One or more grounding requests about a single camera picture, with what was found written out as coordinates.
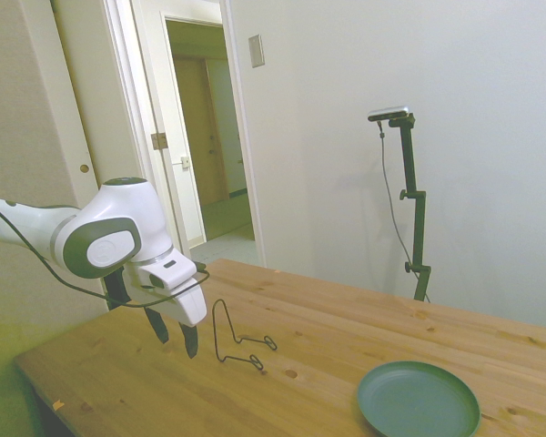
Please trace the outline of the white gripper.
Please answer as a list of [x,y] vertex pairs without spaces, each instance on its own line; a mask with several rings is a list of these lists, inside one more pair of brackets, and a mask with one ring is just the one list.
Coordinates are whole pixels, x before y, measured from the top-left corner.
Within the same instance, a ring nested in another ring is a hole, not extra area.
[[204,294],[194,279],[196,266],[191,262],[159,262],[137,266],[127,263],[133,287],[128,295],[141,304],[162,300],[145,308],[147,319],[162,344],[169,341],[167,326],[160,313],[179,321],[187,356],[198,352],[197,325],[207,315]]

